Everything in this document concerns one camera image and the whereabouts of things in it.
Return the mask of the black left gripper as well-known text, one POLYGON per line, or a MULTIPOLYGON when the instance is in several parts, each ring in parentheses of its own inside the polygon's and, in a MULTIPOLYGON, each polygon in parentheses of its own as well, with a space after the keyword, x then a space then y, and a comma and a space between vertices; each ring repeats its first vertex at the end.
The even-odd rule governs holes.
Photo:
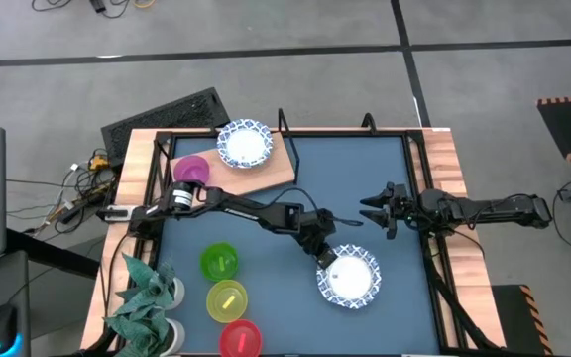
POLYGON ((303 251, 314 258, 324 274, 330 274, 331 270, 334 271, 339 267, 340 259, 336 259, 336 254, 326 243, 326 238, 335 231, 334 225, 312 225, 302 228, 303 251))

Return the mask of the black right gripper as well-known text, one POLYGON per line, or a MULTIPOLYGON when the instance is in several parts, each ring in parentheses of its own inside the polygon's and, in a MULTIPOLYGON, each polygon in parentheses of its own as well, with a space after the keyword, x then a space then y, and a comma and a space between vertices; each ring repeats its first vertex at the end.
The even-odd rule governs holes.
POLYGON ((363 198, 360 203, 366 206, 387 210, 360 210, 359 213, 381 227, 387 227, 387 238, 394 240, 398 231, 398 221, 413 231, 418 231, 417 208, 415 202, 407 195, 404 184, 388 182, 386 189, 378 195, 363 198))

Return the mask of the blue patterned paper bowl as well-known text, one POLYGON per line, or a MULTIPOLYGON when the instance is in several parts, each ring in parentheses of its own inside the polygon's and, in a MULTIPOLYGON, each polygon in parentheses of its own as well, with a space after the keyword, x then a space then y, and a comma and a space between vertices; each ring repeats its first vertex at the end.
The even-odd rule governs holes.
POLYGON ((272 153, 270 128, 254 119, 237 119, 226 124, 217 137, 220 159, 229 167, 251 169, 262 165, 272 153))
POLYGON ((339 267, 330 274, 316 270, 317 287, 330 303, 348 309, 361 309, 370 304, 382 285, 378 260, 368 250, 354 244, 332 248, 340 259, 339 267))

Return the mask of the yellow plastic bowl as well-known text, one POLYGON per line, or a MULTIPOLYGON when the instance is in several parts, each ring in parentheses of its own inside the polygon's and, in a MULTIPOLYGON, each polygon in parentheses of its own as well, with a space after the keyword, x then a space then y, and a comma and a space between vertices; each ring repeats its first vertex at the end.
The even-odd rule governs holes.
POLYGON ((209 290, 206 308, 215 321, 230 323, 243 316, 248 302, 247 292, 241 283, 235 280, 223 280, 209 290))

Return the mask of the green plastic bowl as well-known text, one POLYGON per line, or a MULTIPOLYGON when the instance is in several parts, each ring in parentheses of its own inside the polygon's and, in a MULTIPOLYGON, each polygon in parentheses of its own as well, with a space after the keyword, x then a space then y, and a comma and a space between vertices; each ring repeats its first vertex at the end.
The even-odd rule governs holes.
POLYGON ((239 267, 237 250, 228 242, 209 245, 200 255, 202 275, 209 281, 219 282, 235 277, 239 267))

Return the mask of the purple plastic bowl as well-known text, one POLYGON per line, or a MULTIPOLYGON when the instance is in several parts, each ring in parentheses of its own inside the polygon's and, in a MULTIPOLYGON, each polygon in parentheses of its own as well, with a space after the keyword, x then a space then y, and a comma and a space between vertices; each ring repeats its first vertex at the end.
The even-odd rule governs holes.
POLYGON ((197 155, 183 157, 177 161, 173 168, 175 181, 196 180, 208 183, 210 178, 210 166, 208 162, 197 155))

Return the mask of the blue table mat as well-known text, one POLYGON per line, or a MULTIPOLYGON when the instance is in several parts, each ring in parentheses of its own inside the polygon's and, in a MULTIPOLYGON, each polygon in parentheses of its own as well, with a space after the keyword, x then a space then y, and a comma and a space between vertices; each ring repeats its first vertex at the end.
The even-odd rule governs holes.
POLYGON ((257 223, 209 212, 164 225, 159 259, 173 265, 186 294, 171 317, 186 331, 183 351, 214 352, 222 324, 206 308, 211 282, 201 273, 203 250, 228 242, 240 259, 236 280, 246 289, 245 318, 263 336, 266 354, 434 354, 438 337, 424 272, 420 239, 400 225, 394 239, 363 216, 362 200, 388 182, 407 184, 403 141, 398 137, 316 137, 293 141, 299 157, 296 184, 253 194, 261 203, 278 199, 331 210, 339 219, 328 238, 354 244, 378 260, 382 286, 367 306, 352 310, 325 300, 316 265, 287 235, 257 223))

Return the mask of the wooden cutting board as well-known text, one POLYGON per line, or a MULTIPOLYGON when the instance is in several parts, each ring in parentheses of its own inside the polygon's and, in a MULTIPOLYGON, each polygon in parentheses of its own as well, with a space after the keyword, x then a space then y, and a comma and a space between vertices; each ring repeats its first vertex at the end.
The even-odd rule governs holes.
POLYGON ((298 153, 289 133, 289 124, 281 110, 278 112, 278 126, 276 128, 269 127, 274 139, 271 156, 258 167, 251 169, 231 168, 220 159, 216 142, 222 128, 216 131, 216 138, 208 142, 209 148, 207 150, 186 150, 184 154, 170 161, 172 181, 175 181, 173 168, 177 161, 190 155, 204 158, 210 166, 210 178, 208 183, 204 183, 204 185, 220 187, 235 195, 245 195, 296 181, 299 163, 298 153))

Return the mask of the red plastic bowl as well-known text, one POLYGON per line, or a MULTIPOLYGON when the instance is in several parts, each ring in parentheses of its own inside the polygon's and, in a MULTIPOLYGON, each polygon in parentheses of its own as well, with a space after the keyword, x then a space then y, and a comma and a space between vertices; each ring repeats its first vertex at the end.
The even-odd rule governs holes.
POLYGON ((219 338, 221 357, 259 357, 262 348, 262 333, 250 320, 238 319, 227 324, 219 338))

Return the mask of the white plant pot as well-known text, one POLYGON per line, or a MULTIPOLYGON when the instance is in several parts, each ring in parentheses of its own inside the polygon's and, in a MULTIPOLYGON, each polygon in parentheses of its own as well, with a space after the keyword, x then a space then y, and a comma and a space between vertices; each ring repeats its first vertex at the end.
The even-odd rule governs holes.
POLYGON ((170 292, 172 296, 172 302, 166 307, 166 310, 173 310, 182 303, 185 296, 185 286, 182 280, 179 278, 173 278, 170 285, 170 292))
POLYGON ((179 321, 170 318, 167 318, 167 323, 170 326, 167 348, 161 353, 161 357, 177 354, 185 341, 185 329, 183 325, 179 321))

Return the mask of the black floor beam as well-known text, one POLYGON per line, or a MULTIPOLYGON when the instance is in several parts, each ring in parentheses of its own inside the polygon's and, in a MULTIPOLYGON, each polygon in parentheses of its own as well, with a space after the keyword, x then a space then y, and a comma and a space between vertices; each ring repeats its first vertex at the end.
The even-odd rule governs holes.
POLYGON ((96 260, 8 229, 5 253, 17 251, 25 252, 33 262, 89 279, 95 279, 99 269, 99 262, 96 260))

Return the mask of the black glowing computer mouse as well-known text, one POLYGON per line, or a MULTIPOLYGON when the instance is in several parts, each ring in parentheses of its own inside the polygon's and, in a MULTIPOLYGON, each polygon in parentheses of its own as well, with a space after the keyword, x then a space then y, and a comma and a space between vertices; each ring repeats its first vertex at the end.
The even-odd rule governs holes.
POLYGON ((22 336, 18 330, 18 311, 7 302, 0 305, 0 357, 12 357, 19 352, 22 336))

